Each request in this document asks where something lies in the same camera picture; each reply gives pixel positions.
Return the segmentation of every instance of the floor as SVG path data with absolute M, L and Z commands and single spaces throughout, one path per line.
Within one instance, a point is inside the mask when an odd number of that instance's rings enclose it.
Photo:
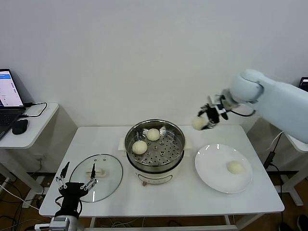
M 271 176 L 271 179 L 274 184 L 279 184 L 279 177 L 278 176 Z M 46 177 L 43 186 L 47 187 L 49 183 L 51 183 L 52 177 Z M 29 188 L 22 183 L 20 180 L 17 180 L 13 183 L 15 187 L 17 187 L 20 191 L 22 196 L 24 197 L 26 193 L 29 191 Z M 18 191 L 11 185 L 6 187 L 12 193 L 18 195 Z M 296 218 L 300 214 L 308 215 L 308 180 L 304 180 L 299 183 L 296 187 L 297 191 L 299 192 L 301 198 L 304 201 L 304 206 L 295 206 L 289 194 L 283 194 L 283 202 L 285 205 L 285 211 L 283 213 L 284 222 L 287 223 L 294 231 L 297 231 L 296 226 Z M 14 217 L 16 210 L 19 206 L 19 203 L 11 204 L 6 203 L 2 200 L 11 201 L 11 202 L 18 202 L 18 199 L 14 198 L 13 196 L 9 195 L 6 192 L 2 192 L 0 195 L 0 231 L 3 229 L 10 227 L 12 225 L 12 220 L 3 217 L 9 216 Z M 36 200 L 32 202 L 33 206 L 37 205 Z M 38 220 L 30 220 L 25 223 L 22 223 L 18 226 L 17 230 L 15 231 L 24 231 L 27 227 L 33 226 L 35 224 L 40 224 L 42 222 L 48 223 L 50 221 L 49 218 L 42 217 L 38 214 L 38 211 L 33 208 L 22 209 L 20 221 L 23 222 L 29 219 L 38 219 Z M 240 219 L 240 216 L 235 216 L 235 221 Z M 103 226 L 110 226 L 111 222 L 129 222 L 132 221 L 132 218 L 100 218 L 96 221 L 96 227 L 103 227 Z M 90 218 L 81 218 L 81 223 L 85 225 L 85 227 L 89 227 L 90 225 Z M 230 221 L 233 223 L 233 217 L 230 216 Z M 132 227 L 141 227 L 143 222 L 143 218 L 139 218 L 136 221 L 130 223 L 129 225 Z M 259 218 L 254 223 L 247 226 L 243 231 L 275 231 L 278 230 L 278 224 L 281 222 L 281 215 L 280 214 L 267 214 Z M 223 217 L 174 217 L 174 218 L 146 218 L 144 220 L 145 227 L 164 227 L 164 226 L 202 226 L 202 225 L 221 225 L 224 224 Z

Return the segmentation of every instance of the monitor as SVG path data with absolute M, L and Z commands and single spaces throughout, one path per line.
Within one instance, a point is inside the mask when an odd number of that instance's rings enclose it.
M 23 107 L 9 70 L 0 70 L 0 107 Z

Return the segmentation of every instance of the white plate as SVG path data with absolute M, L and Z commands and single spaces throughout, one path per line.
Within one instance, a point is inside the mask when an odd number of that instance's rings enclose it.
M 239 161 L 245 172 L 230 173 L 227 163 Z M 239 151 L 224 144 L 210 144 L 198 151 L 195 166 L 201 179 L 211 188 L 223 193 L 244 191 L 252 180 L 252 169 L 248 160 Z

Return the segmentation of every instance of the computer mouse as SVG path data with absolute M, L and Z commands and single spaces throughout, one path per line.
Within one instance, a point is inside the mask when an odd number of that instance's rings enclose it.
M 27 130 L 28 120 L 22 119 L 14 122 L 12 124 L 12 133 L 14 135 L 19 135 L 24 133 Z

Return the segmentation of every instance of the black cable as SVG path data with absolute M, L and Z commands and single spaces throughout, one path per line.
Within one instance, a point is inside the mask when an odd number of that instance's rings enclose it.
M 178 226 L 182 226 L 180 223 L 178 223 L 176 220 L 170 220 L 169 222 L 168 222 L 168 226 L 171 226 L 171 223 L 172 222 L 174 222 L 174 223 L 176 223 Z
M 11 183 L 5 181 L 5 180 L 0 180 L 0 182 L 2 182 L 2 183 L 5 182 L 5 183 L 7 183 L 7 184 L 13 186 L 14 188 L 16 188 L 15 185 L 13 185 L 13 184 L 11 184 Z M 18 191 L 18 193 L 19 193 L 19 195 L 20 195 L 20 197 L 21 197 L 21 192 L 19 191 L 18 188 L 16 188 L 16 189 L 17 189 L 17 191 Z M 35 201 L 35 200 L 39 200 L 39 198 L 31 199 L 31 200 L 25 200 L 25 201 Z M 5 202 L 5 203 L 10 203 L 10 204 L 17 204 L 17 203 L 20 203 L 20 201 L 6 201 L 6 200 L 2 200 L 2 199 L 0 199 L 0 201 Z
M 20 198 L 23 199 L 23 200 L 25 200 L 25 198 L 27 197 L 27 195 L 29 194 L 29 192 L 30 192 L 30 189 L 27 191 L 27 193 L 25 194 L 24 197 L 20 196 Z M 22 211 L 23 211 L 23 203 L 24 203 L 23 201 L 20 202 L 20 204 L 19 204 L 19 206 L 18 206 L 18 208 L 17 208 L 17 210 L 16 210 L 16 212 L 15 212 L 15 215 L 16 215 L 16 213 L 17 213 L 17 211 L 18 211 L 18 209 L 19 209 L 19 207 L 20 207 L 20 211 L 19 211 L 19 215 L 18 215 L 17 224 L 16 224 L 16 226 L 15 226 L 15 231 L 17 231 L 17 229 L 18 229 L 19 220 L 20 220 L 20 217 L 21 217 L 21 213 L 22 213 Z
M 280 178 L 280 199 L 282 201 L 282 184 L 283 184 L 283 181 L 282 181 L 282 178 L 281 178 L 281 174 L 280 174 L 280 171 L 279 169 L 277 168 L 277 166 L 275 166 L 274 164 L 270 163 L 269 165 L 275 167 L 279 173 L 279 178 Z M 283 211 L 281 212 L 281 223 L 283 223 Z
M 11 184 L 11 183 L 5 181 L 5 180 L 0 180 L 0 182 L 6 182 L 7 184 L 12 185 L 12 186 L 13 186 L 14 188 L 16 188 L 16 190 L 18 191 L 20 198 L 22 198 L 22 194 L 21 194 L 20 190 L 19 190 L 15 185 L 13 185 L 13 184 Z M 19 223 L 19 219 L 20 219 L 20 216 L 21 216 L 21 210 L 20 210 L 19 217 L 18 217 L 18 220 L 17 220 L 17 221 L 16 221 L 15 218 L 16 218 L 17 212 L 18 212 L 18 210 L 19 210 L 19 207 L 20 207 L 21 205 L 22 205 L 22 203 L 19 202 L 19 206 L 17 207 L 17 210 L 15 211 L 14 217 L 13 217 L 13 219 L 12 219 L 12 220 L 13 220 L 13 221 L 12 221 L 12 226 L 13 226 L 13 225 L 17 225 L 17 224 Z M 12 227 L 12 228 L 11 228 L 11 231 L 13 231 L 13 230 L 17 231 L 17 226 Z
M 24 231 L 28 231 L 28 230 L 35 230 L 35 226 L 29 226 L 27 228 L 24 229 Z
M 12 217 L 9 217 L 9 216 L 6 216 L 6 215 L 3 215 L 3 216 L 0 216 L 0 218 L 7 218 L 7 219 L 12 220 L 12 221 L 13 221 L 13 222 L 12 222 L 12 225 L 17 224 L 17 221 L 16 221 L 14 218 L 12 218 Z
M 34 174 L 36 174 L 38 171 L 41 171 L 42 169 L 42 159 L 39 159 L 39 169 L 36 170 L 34 173 L 30 174 L 29 176 L 33 176 Z
M 39 105 L 39 104 L 45 104 L 45 107 L 43 108 L 43 110 L 38 114 L 38 115 L 27 115 L 27 114 L 23 114 L 23 115 L 20 115 L 19 117 L 20 118 L 27 118 L 27 117 L 39 117 L 46 109 L 46 107 L 48 106 L 48 104 L 46 102 L 43 102 L 43 103 L 28 103 L 27 105 L 28 106 L 32 106 L 32 105 Z
M 250 116 L 253 116 L 253 115 L 256 113 L 255 110 L 253 110 L 252 113 L 250 113 L 250 114 L 248 114 L 248 115 L 243 115 L 243 114 L 240 114 L 240 113 L 235 112 L 235 111 L 233 111 L 233 110 L 230 110 L 229 112 L 232 112 L 232 113 L 234 113 L 234 114 L 236 114 L 236 115 L 238 115 L 238 116 L 243 116 L 243 117 L 250 117 Z
M 42 192 L 42 194 L 41 194 L 39 197 L 43 197 L 44 192 L 45 192 L 45 187 L 43 187 L 43 192 Z M 39 198 L 38 198 L 38 200 L 36 201 L 36 204 L 37 204 L 37 208 L 39 209 L 40 206 L 41 206 L 41 204 L 40 204 L 40 199 L 39 199 Z
M 281 134 L 279 135 L 279 137 L 278 137 L 278 140 L 277 140 L 277 143 L 276 143 L 276 145 L 275 145 L 275 147 L 274 147 L 273 152 L 275 152 L 275 150 L 276 150 L 276 148 L 277 148 L 277 145 L 278 145 L 278 143 L 279 143 L 279 140 L 280 140 L 281 135 L 282 135 L 282 133 L 281 133 Z
M 16 190 L 18 191 L 19 195 L 21 196 L 21 192 L 20 192 L 20 190 L 19 190 L 19 189 L 18 189 L 15 185 L 13 185 L 12 183 L 9 183 L 8 181 L 5 181 L 5 180 L 0 180 L 0 182 L 1 182 L 1 183 L 7 183 L 7 184 L 9 184 L 9 185 L 13 186 L 14 188 L 16 188 Z M 20 203 L 20 201 L 17 201 L 17 202 L 11 202 L 11 201 L 5 201 L 5 200 L 2 200 L 2 199 L 0 199 L 0 201 L 6 202 L 6 203 L 12 203 L 12 204 L 15 204 L 15 203 Z
M 63 198 L 64 196 L 58 196 L 55 200 L 54 200 L 54 202 L 58 205 L 58 206 L 60 206 L 61 207 L 61 204 L 58 202 L 58 200 L 59 199 L 61 199 L 61 198 Z
M 81 202 L 81 200 L 79 199 L 79 204 L 80 204 L 80 211 L 79 211 L 79 215 L 81 214 L 81 212 L 82 212 L 82 202 Z

